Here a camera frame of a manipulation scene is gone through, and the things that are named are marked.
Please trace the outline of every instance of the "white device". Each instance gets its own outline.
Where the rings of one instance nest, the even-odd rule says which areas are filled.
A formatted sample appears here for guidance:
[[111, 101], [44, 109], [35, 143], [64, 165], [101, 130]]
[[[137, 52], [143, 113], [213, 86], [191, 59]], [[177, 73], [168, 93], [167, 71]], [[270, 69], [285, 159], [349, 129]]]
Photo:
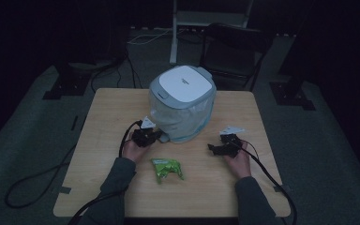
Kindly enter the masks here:
[[151, 119], [164, 132], [163, 138], [184, 143], [210, 120], [215, 96], [212, 75], [204, 68], [174, 67], [150, 84]]

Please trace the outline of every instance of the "chair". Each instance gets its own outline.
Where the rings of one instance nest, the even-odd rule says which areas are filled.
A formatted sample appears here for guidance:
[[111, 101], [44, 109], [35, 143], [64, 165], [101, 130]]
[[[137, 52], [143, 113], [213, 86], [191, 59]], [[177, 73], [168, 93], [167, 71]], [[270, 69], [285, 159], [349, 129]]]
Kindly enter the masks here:
[[221, 76], [244, 81], [243, 89], [253, 77], [251, 92], [273, 38], [259, 30], [212, 23], [202, 33], [200, 67], [211, 72], [214, 79]]

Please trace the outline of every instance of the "gray sleeve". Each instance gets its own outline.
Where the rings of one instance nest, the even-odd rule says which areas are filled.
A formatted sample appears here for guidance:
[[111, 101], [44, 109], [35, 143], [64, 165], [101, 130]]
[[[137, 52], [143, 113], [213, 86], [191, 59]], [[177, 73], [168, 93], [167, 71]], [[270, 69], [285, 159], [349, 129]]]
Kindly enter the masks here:
[[278, 224], [276, 213], [271, 208], [256, 179], [244, 177], [235, 184], [238, 199], [240, 225]]
[[[119, 157], [115, 160], [109, 175], [100, 187], [103, 196], [114, 191], [125, 189], [135, 174], [136, 164], [128, 158]], [[124, 224], [124, 195], [111, 197], [97, 202], [87, 209], [82, 216], [80, 225]]]

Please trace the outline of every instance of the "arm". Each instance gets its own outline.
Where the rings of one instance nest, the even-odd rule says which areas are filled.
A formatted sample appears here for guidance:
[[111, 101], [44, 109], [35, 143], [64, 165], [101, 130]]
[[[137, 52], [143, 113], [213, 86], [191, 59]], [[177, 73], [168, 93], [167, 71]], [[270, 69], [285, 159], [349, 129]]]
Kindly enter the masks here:
[[[243, 142], [242, 148], [248, 145]], [[257, 181], [251, 176], [248, 153], [240, 150], [236, 157], [225, 156], [232, 173], [239, 179], [235, 184], [240, 225], [277, 224], [271, 208]]]
[[[150, 146], [141, 148], [134, 141], [125, 143], [123, 157], [118, 157], [100, 187], [100, 194], [103, 196], [114, 191], [124, 190], [130, 184], [135, 175], [136, 163], [148, 151]], [[87, 209], [79, 224], [101, 225], [101, 224], [124, 224], [125, 203], [124, 195], [111, 197], [98, 202]]]

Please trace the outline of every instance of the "table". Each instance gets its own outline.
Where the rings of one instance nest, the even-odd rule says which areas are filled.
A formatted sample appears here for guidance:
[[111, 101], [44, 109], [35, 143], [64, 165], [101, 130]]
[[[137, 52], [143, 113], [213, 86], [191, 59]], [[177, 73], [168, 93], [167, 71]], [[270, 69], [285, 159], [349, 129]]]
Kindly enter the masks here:
[[247, 27], [248, 18], [253, 5], [253, 0], [247, 2], [245, 13], [223, 13], [223, 12], [200, 12], [177, 10], [177, 0], [173, 0], [172, 15], [172, 48], [170, 64], [175, 65], [177, 62], [177, 26], [207, 26], [210, 23], [226, 23], [229, 25]]
[[[148, 114], [147, 89], [97, 90], [63, 182], [70, 192], [60, 193], [53, 209], [57, 217], [72, 217], [99, 194], [126, 129]], [[207, 148], [208, 143], [221, 145], [218, 132], [226, 126], [247, 130], [238, 137], [256, 147], [262, 164], [281, 184], [253, 94], [217, 91], [211, 120], [197, 137], [181, 144], [156, 142], [139, 162], [126, 194], [126, 217], [237, 217], [235, 177], [224, 159], [212, 156]], [[178, 160], [185, 180], [172, 172], [158, 184], [150, 158]], [[286, 198], [274, 191], [273, 184], [254, 161], [251, 170], [277, 216], [288, 216], [291, 209]]]

